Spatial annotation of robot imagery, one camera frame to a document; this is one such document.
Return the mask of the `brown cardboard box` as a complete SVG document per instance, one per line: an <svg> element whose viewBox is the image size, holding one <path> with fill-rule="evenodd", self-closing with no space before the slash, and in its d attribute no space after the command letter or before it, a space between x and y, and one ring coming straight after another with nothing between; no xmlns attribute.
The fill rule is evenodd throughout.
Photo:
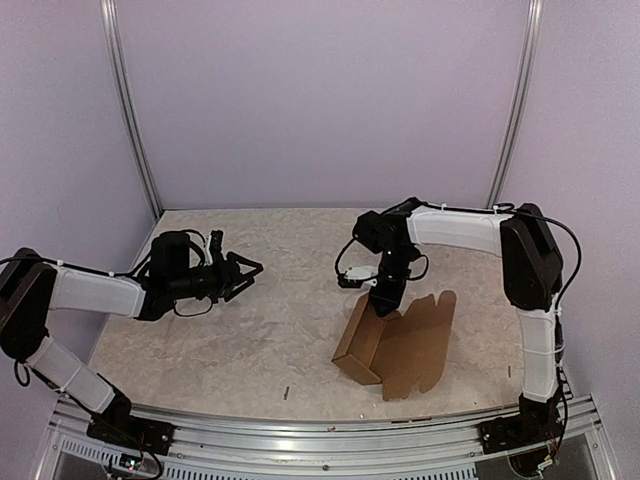
<svg viewBox="0 0 640 480"><path fill-rule="evenodd" d="M404 313L380 317L364 294L332 363L360 385L381 386L385 401L426 393L444 374L456 303L456 293L446 290L412 301Z"/></svg>

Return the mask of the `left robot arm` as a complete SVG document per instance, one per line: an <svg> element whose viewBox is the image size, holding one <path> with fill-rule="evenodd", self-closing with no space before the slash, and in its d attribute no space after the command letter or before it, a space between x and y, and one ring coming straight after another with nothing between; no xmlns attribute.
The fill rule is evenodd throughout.
<svg viewBox="0 0 640 480"><path fill-rule="evenodd" d="M1 262L2 351L99 418L115 442L133 443L140 424L131 415L128 397L57 343L47 317L55 310L70 310L153 322L181 300L228 302L254 284L261 263L223 253L220 230L211 231L200 244L192 240L193 233L184 229L160 234L127 273L48 259L30 248L18 250Z"/></svg>

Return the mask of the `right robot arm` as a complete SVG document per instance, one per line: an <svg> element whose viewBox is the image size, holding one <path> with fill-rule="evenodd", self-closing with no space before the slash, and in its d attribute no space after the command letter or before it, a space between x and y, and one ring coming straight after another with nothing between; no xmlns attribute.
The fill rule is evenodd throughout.
<svg viewBox="0 0 640 480"><path fill-rule="evenodd" d="M417 280L410 266L421 258L423 246L484 252L500 259L504 294L521 328L522 398L531 404L511 423L512 436L523 444L535 442L549 429L551 418L543 405L555 404L562 390L558 370L564 340L558 320L564 259L550 222L532 203L473 209L410 197L356 220L351 239L379 255L378 265L336 272L343 288L369 285L375 312L385 315L399 307L407 284Z"/></svg>

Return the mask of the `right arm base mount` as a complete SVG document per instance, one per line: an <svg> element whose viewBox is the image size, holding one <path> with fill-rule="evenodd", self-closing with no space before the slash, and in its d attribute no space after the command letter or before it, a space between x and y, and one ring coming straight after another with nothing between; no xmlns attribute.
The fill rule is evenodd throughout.
<svg viewBox="0 0 640 480"><path fill-rule="evenodd" d="M478 433L484 454L527 447L558 438L562 423L557 415L543 420L537 414L517 414L481 422Z"/></svg>

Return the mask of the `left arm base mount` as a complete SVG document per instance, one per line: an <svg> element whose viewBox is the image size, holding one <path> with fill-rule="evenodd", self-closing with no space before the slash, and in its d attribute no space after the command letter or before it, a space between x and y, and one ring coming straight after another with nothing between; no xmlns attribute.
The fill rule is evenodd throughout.
<svg viewBox="0 0 640 480"><path fill-rule="evenodd" d="M171 423L135 416L122 428L93 420L86 431L89 438L161 456L168 454L174 433L175 426Z"/></svg>

